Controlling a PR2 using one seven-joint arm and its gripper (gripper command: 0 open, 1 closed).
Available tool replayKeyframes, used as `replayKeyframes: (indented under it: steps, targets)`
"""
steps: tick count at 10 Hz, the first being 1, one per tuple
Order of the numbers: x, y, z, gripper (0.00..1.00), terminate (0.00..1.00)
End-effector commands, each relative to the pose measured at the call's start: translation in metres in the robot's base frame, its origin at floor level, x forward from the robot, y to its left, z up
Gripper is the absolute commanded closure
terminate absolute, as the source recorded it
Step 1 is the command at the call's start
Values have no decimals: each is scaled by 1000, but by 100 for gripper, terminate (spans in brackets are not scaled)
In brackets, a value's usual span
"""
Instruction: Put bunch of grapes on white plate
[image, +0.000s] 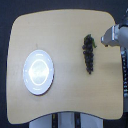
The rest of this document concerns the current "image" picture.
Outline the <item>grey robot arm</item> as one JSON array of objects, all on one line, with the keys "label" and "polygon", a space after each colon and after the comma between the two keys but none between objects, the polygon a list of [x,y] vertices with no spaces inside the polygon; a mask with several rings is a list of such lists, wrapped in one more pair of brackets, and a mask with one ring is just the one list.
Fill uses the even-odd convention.
[{"label": "grey robot arm", "polygon": [[101,37],[101,43],[104,46],[121,46],[128,48],[128,16],[123,20],[110,27]]}]

